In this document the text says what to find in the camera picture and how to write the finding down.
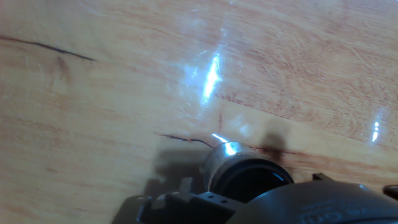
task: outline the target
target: black object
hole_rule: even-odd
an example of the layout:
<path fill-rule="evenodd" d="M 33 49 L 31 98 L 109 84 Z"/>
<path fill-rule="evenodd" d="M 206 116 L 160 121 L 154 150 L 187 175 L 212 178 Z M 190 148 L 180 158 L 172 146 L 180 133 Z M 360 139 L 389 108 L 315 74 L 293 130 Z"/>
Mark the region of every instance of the black object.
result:
<path fill-rule="evenodd" d="M 241 146 L 235 144 L 238 148 L 229 149 L 224 159 L 210 155 L 202 167 L 206 187 L 222 195 L 190 193 L 192 178 L 185 178 L 180 190 L 157 199 L 128 198 L 113 223 L 398 223 L 398 202 L 390 197 L 322 173 L 313 174 L 311 182 L 293 184 L 283 168 L 247 148 L 239 150 Z M 217 165 L 214 158 L 223 162 Z M 256 182 L 258 186 L 248 185 Z M 396 187 L 387 186 L 384 192 L 391 195 L 387 192 L 393 190 Z"/>
<path fill-rule="evenodd" d="M 207 191 L 247 203 L 293 179 L 281 166 L 237 142 L 220 145 L 201 168 Z"/>

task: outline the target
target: wood grain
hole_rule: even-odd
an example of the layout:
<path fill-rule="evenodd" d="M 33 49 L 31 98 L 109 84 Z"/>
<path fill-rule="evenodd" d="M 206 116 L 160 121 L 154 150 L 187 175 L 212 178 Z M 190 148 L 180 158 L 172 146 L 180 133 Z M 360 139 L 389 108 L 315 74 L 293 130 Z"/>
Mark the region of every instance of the wood grain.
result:
<path fill-rule="evenodd" d="M 396 184 L 397 10 L 1 0 L 0 221 L 109 223 L 158 163 L 200 162 L 214 133 L 283 147 L 297 182 Z"/>

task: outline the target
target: metal cylinder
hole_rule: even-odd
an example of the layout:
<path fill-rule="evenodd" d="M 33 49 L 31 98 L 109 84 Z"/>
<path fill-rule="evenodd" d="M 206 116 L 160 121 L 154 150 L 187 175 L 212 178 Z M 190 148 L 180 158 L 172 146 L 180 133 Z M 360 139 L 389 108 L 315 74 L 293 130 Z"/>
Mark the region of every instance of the metal cylinder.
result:
<path fill-rule="evenodd" d="M 201 171 L 207 191 L 245 203 L 293 183 L 281 166 L 238 142 L 227 142 L 211 151 Z"/>

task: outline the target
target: wooden table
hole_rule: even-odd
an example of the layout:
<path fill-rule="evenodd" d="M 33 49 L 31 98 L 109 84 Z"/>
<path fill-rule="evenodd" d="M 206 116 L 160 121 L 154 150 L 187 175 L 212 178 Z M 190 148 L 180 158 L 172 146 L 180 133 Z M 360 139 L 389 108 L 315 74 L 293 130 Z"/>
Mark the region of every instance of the wooden table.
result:
<path fill-rule="evenodd" d="M 1 0 L 0 222 L 109 223 L 215 136 L 283 149 L 297 182 L 398 183 L 397 10 Z"/>

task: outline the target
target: dark scratch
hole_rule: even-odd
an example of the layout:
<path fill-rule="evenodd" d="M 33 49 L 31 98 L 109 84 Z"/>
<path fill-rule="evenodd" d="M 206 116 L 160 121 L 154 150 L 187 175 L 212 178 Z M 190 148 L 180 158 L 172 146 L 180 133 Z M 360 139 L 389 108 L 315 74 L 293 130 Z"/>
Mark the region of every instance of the dark scratch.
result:
<path fill-rule="evenodd" d="M 202 142 L 203 144 L 205 144 L 205 145 L 207 145 L 207 146 L 213 148 L 213 146 L 211 146 L 211 145 L 208 144 L 207 142 L 202 141 L 202 140 L 200 140 L 200 139 L 184 139 L 184 138 L 180 138 L 180 137 L 173 136 L 173 135 L 171 135 L 171 134 L 160 134 L 160 136 L 167 137 L 167 138 L 169 138 L 169 139 L 176 139 L 176 140 L 180 140 L 180 141 L 186 141 L 186 142 L 194 142 L 194 141 Z"/>
<path fill-rule="evenodd" d="M 95 59 L 92 59 L 92 58 L 89 58 L 89 57 L 86 57 L 86 56 L 82 56 L 82 55 L 79 55 L 79 54 L 75 54 L 75 53 L 72 53 L 72 52 L 69 52 L 69 51 L 66 51 L 66 50 L 58 49 L 56 47 L 51 47 L 49 45 L 41 44 L 41 43 L 38 43 L 38 42 L 30 42 L 30 41 L 25 41 L 25 40 L 19 40 L 19 39 L 15 39 L 15 38 L 12 38 L 12 37 L 6 37 L 6 36 L 3 36 L 3 35 L 0 35 L 0 40 L 8 40 L 8 41 L 19 42 L 19 43 L 24 43 L 24 44 L 36 45 L 36 46 L 39 46 L 39 47 L 43 47 L 45 49 L 54 50 L 54 51 L 56 51 L 58 53 L 61 53 L 61 54 L 69 54 L 69 55 L 73 55 L 73 56 L 76 56 L 76 57 L 81 58 L 81 59 L 86 59 L 86 60 L 90 60 L 90 61 L 96 62 Z"/>
<path fill-rule="evenodd" d="M 218 127 L 221 132 L 221 130 L 223 129 L 223 115 L 222 114 L 220 114 L 220 116 L 218 117 Z"/>

